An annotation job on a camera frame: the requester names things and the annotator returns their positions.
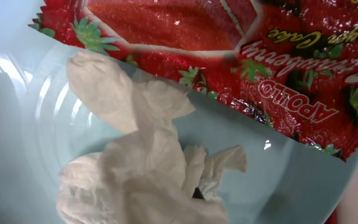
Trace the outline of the white tissue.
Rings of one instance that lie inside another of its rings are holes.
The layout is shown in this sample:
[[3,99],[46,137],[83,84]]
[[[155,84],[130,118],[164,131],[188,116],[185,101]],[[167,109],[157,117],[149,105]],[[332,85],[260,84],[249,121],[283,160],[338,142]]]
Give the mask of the white tissue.
[[213,155],[181,147],[173,120],[195,109],[182,87],[133,80],[113,59],[90,52],[67,61],[67,79],[122,136],[62,169],[57,212],[66,223],[228,222],[218,190],[225,169],[246,171],[246,152],[239,145]]

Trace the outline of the red strawberry cake wrapper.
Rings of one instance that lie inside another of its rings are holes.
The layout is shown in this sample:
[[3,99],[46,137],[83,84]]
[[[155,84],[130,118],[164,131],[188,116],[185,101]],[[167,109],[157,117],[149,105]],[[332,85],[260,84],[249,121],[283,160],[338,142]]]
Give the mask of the red strawberry cake wrapper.
[[31,27],[342,160],[358,148],[358,0],[45,0]]

